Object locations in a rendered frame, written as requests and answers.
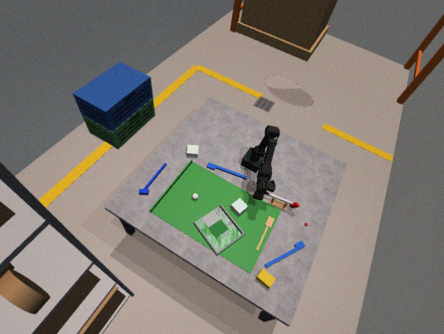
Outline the orange block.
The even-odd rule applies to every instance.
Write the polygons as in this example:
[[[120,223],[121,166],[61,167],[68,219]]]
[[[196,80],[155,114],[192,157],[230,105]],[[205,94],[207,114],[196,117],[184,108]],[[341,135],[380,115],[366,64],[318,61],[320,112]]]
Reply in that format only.
[[[275,281],[275,278],[265,269],[262,269],[259,272],[256,279],[258,281],[260,281],[264,286],[266,286],[267,289],[269,289],[271,287],[271,285],[273,284],[273,282]]]

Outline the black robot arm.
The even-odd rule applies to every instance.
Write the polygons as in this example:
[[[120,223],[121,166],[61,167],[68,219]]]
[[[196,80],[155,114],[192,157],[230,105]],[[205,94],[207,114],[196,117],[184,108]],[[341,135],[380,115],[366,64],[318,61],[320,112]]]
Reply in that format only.
[[[249,157],[254,163],[257,163],[260,157],[264,157],[264,162],[260,165],[257,175],[257,187],[259,194],[265,194],[267,191],[274,192],[275,181],[270,181],[272,176],[272,158],[280,136],[279,127],[267,125],[265,128],[265,136],[258,146],[252,148],[252,155]],[[276,138],[277,137],[277,138]],[[273,139],[276,138],[276,139]],[[265,148],[267,150],[265,152]],[[266,178],[266,176],[268,178]]]

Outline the red golf putter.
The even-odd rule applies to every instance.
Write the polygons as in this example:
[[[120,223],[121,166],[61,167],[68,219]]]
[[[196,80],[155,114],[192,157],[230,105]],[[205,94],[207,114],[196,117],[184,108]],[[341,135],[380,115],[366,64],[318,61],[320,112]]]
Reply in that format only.
[[[278,196],[275,196],[274,194],[271,194],[271,193],[269,193],[269,192],[266,192],[265,194],[268,195],[268,196],[271,196],[272,198],[279,199],[280,201],[283,201],[283,202],[285,202],[285,203],[289,203],[289,204],[290,204],[290,207],[291,207],[292,209],[294,209],[294,208],[299,208],[299,206],[300,206],[300,203],[299,203],[299,202],[295,202],[295,203],[293,203],[293,202],[288,201],[288,200],[286,200],[286,199],[284,199],[284,198],[280,198],[280,197],[278,197]]]

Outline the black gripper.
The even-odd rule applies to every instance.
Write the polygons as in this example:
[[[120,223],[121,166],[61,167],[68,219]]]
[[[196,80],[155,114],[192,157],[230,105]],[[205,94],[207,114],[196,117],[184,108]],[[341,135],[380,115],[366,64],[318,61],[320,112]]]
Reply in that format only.
[[[254,194],[253,194],[253,198],[262,201],[263,198],[264,198],[264,195],[263,195],[263,194],[259,194],[259,193],[258,193],[258,189],[257,189],[256,192],[254,192]]]

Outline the white rectangular block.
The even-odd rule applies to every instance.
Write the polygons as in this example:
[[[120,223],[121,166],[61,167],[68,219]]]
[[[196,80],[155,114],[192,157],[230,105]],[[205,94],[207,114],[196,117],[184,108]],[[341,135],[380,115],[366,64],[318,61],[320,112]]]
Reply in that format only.
[[[187,146],[187,157],[197,158],[198,156],[198,146],[197,145],[188,145]]]
[[[237,199],[230,208],[239,216],[242,214],[245,210],[247,210],[247,205],[239,198]]]

